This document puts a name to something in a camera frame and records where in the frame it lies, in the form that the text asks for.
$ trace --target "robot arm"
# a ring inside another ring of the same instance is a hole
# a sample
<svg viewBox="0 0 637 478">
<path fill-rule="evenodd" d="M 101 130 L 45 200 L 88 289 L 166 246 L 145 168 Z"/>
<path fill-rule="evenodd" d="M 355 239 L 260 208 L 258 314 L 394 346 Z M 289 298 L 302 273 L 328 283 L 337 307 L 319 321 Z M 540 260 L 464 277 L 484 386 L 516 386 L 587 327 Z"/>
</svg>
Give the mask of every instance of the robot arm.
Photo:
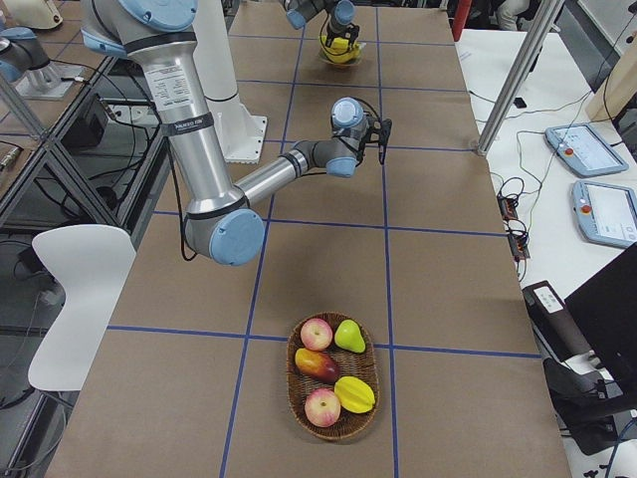
<svg viewBox="0 0 637 478">
<path fill-rule="evenodd" d="M 5 80 L 13 83 L 29 72 L 29 82 L 41 92 L 62 81 L 60 72 L 33 31 L 15 27 L 3 30 L 0 35 L 0 74 Z"/>
<path fill-rule="evenodd" d="M 358 38 L 359 28 L 352 23 L 354 5 L 349 0 L 281 0 L 290 24 L 297 30 L 323 10 L 329 16 L 324 45 L 331 47 L 336 38 L 347 40 L 351 48 Z"/>
<path fill-rule="evenodd" d="M 340 176 L 353 174 L 373 129 L 360 104 L 343 99 L 332 109 L 332 139 L 302 141 L 234 184 L 193 61 L 197 40 L 190 25 L 197 1 L 82 1 L 85 44 L 107 55 L 128 57 L 144 71 L 190 193 L 184 231 L 193 251 L 220 264 L 244 264 L 260 251 L 265 232 L 251 203 L 312 167 Z"/>
</svg>

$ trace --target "yellow fruit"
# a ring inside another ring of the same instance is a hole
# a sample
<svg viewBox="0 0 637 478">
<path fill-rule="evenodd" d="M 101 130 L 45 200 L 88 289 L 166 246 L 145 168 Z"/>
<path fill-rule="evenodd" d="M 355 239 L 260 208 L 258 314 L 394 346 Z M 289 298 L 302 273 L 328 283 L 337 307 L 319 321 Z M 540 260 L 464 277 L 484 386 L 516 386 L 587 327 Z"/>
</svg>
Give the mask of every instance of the yellow fruit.
<svg viewBox="0 0 637 478">
<path fill-rule="evenodd" d="M 354 44 L 349 47 L 348 40 L 338 37 L 334 38 L 331 47 L 328 47 L 325 45 L 325 42 L 327 41 L 326 35 L 321 35 L 318 40 L 322 45 L 322 52 L 325 54 L 325 56 L 332 63 L 341 65 L 353 60 L 357 60 L 358 57 L 360 57 L 363 46 L 358 42 L 354 42 Z"/>
<path fill-rule="evenodd" d="M 342 376 L 334 385 L 340 406 L 352 413 L 365 413 L 376 403 L 371 387 L 355 376 Z"/>
</svg>

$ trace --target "blue joint cap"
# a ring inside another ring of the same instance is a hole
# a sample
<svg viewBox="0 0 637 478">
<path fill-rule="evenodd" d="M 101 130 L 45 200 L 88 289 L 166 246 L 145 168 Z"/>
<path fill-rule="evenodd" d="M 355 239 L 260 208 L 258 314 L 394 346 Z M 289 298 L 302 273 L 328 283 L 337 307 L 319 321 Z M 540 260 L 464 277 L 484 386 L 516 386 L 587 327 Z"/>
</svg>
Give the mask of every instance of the blue joint cap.
<svg viewBox="0 0 637 478">
<path fill-rule="evenodd" d="M 356 159 L 353 157 L 335 157 L 325 165 L 325 170 L 330 176 L 352 177 L 356 170 Z"/>
<path fill-rule="evenodd" d="M 252 209 L 238 209 L 215 226 L 210 238 L 210 257 L 224 266 L 242 266 L 261 250 L 266 228 Z"/>
<path fill-rule="evenodd" d="M 198 0 L 118 1 L 139 23 L 166 33 L 180 32 L 192 25 L 199 6 Z"/>
<path fill-rule="evenodd" d="M 2 31 L 2 36 L 7 40 L 35 40 L 36 34 L 27 27 L 13 27 Z"/>
<path fill-rule="evenodd" d="M 353 127 L 364 118 L 362 106 L 352 98 L 341 98 L 331 107 L 331 120 L 334 126 Z"/>
<path fill-rule="evenodd" d="M 89 50 L 93 50 L 96 53 L 107 55 L 109 57 L 127 57 L 126 50 L 123 45 L 120 45 L 119 43 L 112 42 L 106 38 L 97 37 L 86 30 L 82 30 L 82 36 L 84 37 L 84 44 Z"/>
<path fill-rule="evenodd" d="M 331 15 L 336 21 L 343 26 L 349 25 L 354 19 L 354 4 L 349 0 L 340 0 L 336 4 L 336 8 L 331 12 Z"/>
<path fill-rule="evenodd" d="M 288 10 L 286 17 L 295 30 L 300 30 L 306 26 L 306 19 L 297 10 Z"/>
<path fill-rule="evenodd" d="M 17 82 L 20 80 L 22 73 L 16 67 L 10 63 L 0 60 L 0 75 L 9 83 Z"/>
</svg>

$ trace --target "white table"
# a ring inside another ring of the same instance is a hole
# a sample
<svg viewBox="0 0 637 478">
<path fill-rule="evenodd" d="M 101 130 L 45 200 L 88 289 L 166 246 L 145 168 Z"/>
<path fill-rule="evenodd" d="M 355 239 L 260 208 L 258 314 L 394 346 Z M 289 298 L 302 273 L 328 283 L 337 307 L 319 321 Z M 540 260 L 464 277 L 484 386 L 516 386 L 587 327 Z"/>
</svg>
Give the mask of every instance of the white table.
<svg viewBox="0 0 637 478">
<path fill-rule="evenodd" d="M 467 89 L 477 95 L 495 100 L 514 62 L 525 34 L 518 32 L 474 31 L 463 32 L 457 44 Z M 518 93 L 528 107 L 519 110 L 512 107 L 507 119 L 490 149 L 487 160 L 491 171 L 507 179 L 519 176 L 526 183 L 526 191 L 537 189 L 537 182 L 521 170 L 518 154 L 517 133 L 521 130 L 544 132 L 547 127 L 587 122 L 585 105 L 592 98 L 588 83 L 579 72 L 566 47 L 557 34 L 549 34 L 544 42 L 537 65 Z M 569 103 L 558 112 L 520 114 L 537 110 L 556 110 Z M 478 127 L 484 127 L 481 120 L 489 117 L 493 104 L 472 95 L 472 107 Z M 621 138 L 610 122 L 598 122 L 594 127 L 612 143 Z M 552 157 L 552 149 L 546 144 L 543 134 L 520 134 L 522 161 L 526 169 L 537 177 L 546 175 L 542 191 L 536 195 L 523 196 L 518 214 L 531 228 L 527 270 L 522 279 L 524 287 L 541 280 L 549 280 L 555 290 L 565 298 L 577 289 L 604 265 L 621 253 L 621 249 L 595 245 L 586 242 L 580 234 L 570 202 L 570 190 L 577 177 L 571 173 L 558 157 Z M 616 150 L 630 165 L 627 171 L 595 178 L 600 182 L 620 184 L 637 190 L 637 166 L 624 144 Z M 494 175 L 496 190 L 502 181 Z M 512 182 L 508 192 L 519 192 L 520 183 Z M 573 359 L 573 368 L 580 372 L 590 371 L 590 365 L 583 358 Z M 583 455 L 571 439 L 564 439 L 564 448 L 574 477 L 581 477 L 589 470 L 605 471 L 599 465 L 608 463 L 611 450 L 604 450 L 592 456 Z M 637 473 L 637 440 L 622 444 L 615 458 L 611 476 L 635 476 Z"/>
</svg>

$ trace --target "label sticker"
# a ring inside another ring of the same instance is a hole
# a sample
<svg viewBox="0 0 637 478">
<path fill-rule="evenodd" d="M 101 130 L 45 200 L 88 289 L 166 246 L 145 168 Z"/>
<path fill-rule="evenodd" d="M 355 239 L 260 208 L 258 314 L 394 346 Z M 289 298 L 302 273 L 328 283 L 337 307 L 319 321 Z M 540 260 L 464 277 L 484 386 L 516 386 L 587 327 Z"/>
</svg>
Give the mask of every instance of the label sticker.
<svg viewBox="0 0 637 478">
<path fill-rule="evenodd" d="M 548 286 L 535 289 L 535 295 L 549 314 L 553 314 L 563 309 L 561 303 Z"/>
<path fill-rule="evenodd" d="M 179 65 L 147 72 L 146 80 L 160 112 L 192 105 L 190 83 Z"/>
</svg>

